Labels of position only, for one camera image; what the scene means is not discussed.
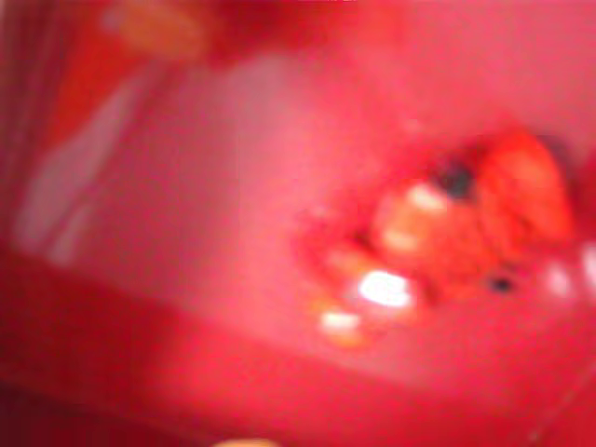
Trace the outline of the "orange pointed gripper finger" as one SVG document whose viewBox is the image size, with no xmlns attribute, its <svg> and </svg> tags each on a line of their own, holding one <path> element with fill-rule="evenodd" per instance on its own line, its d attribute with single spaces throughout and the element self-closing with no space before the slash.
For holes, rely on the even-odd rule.
<svg viewBox="0 0 596 447">
<path fill-rule="evenodd" d="M 262 438 L 221 440 L 216 447 L 280 447 L 278 442 Z"/>
</svg>

